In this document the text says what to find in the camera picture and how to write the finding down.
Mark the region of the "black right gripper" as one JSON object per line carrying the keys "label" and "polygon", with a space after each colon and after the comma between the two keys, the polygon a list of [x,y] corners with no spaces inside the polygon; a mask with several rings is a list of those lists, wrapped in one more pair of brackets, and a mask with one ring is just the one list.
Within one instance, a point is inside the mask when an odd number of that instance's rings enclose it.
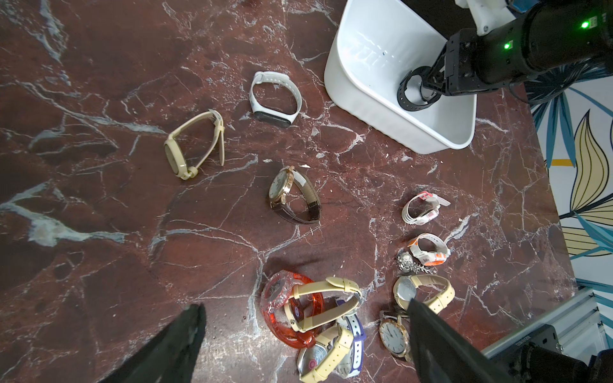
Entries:
{"label": "black right gripper", "polygon": [[425,89],[444,96],[463,96],[493,92],[497,85],[489,85],[477,76],[475,60],[480,38],[476,30],[463,29],[445,44],[437,60],[422,78]]}

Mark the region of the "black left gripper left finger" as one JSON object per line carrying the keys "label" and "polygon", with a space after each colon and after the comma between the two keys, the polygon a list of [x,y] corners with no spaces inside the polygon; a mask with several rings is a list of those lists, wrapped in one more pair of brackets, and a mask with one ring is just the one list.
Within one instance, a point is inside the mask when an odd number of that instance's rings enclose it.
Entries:
{"label": "black left gripper left finger", "polygon": [[190,305],[102,381],[190,382],[206,324],[204,305]]}

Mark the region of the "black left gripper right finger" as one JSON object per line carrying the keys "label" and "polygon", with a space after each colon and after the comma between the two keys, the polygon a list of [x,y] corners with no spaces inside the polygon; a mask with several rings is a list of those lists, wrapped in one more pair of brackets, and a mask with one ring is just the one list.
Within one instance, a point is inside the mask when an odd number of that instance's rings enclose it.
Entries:
{"label": "black left gripper right finger", "polygon": [[410,351],[421,382],[511,382],[512,378],[415,299],[407,309]]}

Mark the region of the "black strap watch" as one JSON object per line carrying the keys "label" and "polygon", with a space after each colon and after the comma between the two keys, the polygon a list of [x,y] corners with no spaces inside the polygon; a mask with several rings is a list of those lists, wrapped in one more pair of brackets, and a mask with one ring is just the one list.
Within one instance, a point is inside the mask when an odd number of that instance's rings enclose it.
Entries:
{"label": "black strap watch", "polygon": [[421,66],[402,79],[397,89],[397,103],[405,111],[422,111],[440,100],[441,94],[423,87],[429,71],[428,66]]}

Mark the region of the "brown strap white dial watch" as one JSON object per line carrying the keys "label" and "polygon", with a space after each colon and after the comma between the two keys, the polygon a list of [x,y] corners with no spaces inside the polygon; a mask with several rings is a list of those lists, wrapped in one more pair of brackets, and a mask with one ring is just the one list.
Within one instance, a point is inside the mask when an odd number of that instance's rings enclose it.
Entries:
{"label": "brown strap white dial watch", "polygon": [[403,322],[404,314],[381,311],[378,333],[383,346],[396,358],[412,361],[410,335]]}

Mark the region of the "cream strap round watch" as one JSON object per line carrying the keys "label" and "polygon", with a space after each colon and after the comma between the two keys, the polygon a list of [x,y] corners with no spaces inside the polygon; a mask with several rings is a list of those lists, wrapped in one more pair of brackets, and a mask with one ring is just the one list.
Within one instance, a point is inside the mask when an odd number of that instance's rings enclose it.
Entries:
{"label": "cream strap round watch", "polygon": [[394,299],[404,311],[410,303],[422,295],[423,303],[434,314],[440,314],[456,297],[451,282],[440,275],[416,274],[399,277],[393,287]]}

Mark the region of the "white orange strap watch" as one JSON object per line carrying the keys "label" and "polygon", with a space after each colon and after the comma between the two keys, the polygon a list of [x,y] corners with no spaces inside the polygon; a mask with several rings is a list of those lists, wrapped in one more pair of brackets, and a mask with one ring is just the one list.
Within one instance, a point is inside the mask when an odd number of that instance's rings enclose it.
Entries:
{"label": "white orange strap watch", "polygon": [[423,266],[435,267],[445,263],[451,255],[451,250],[438,236],[421,233],[409,243],[411,255]]}

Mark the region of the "white pink strap watch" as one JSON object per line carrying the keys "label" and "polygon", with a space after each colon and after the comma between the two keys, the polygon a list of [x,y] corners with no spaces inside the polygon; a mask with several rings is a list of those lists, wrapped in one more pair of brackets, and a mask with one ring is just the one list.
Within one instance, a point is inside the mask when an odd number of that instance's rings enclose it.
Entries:
{"label": "white pink strap watch", "polygon": [[438,217],[441,207],[450,206],[450,202],[437,194],[423,191],[410,199],[402,209],[402,219],[410,225],[424,225]]}

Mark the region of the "beige strap watch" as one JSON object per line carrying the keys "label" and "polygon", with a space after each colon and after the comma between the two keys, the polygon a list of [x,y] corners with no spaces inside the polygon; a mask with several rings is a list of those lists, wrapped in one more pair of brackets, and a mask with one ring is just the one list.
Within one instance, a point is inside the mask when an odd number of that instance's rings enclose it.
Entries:
{"label": "beige strap watch", "polygon": [[217,152],[219,165],[226,163],[225,122],[213,109],[188,119],[167,136],[163,148],[174,176],[195,178],[204,163]]}

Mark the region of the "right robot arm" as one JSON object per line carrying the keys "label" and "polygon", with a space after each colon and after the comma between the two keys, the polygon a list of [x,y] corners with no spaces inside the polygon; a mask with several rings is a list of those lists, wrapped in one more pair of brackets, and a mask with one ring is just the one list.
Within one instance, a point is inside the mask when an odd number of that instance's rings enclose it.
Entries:
{"label": "right robot arm", "polygon": [[611,53],[610,1],[541,1],[483,36],[459,30],[417,74],[424,89],[454,97],[493,92]]}

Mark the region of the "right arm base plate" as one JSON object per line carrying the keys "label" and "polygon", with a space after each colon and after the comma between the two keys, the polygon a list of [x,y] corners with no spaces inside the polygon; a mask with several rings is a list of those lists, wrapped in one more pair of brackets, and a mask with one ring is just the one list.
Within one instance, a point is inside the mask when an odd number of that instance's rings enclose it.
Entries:
{"label": "right arm base plate", "polygon": [[562,354],[551,325],[543,325],[512,342],[490,360],[513,382],[611,382],[612,350],[590,357],[588,363]]}

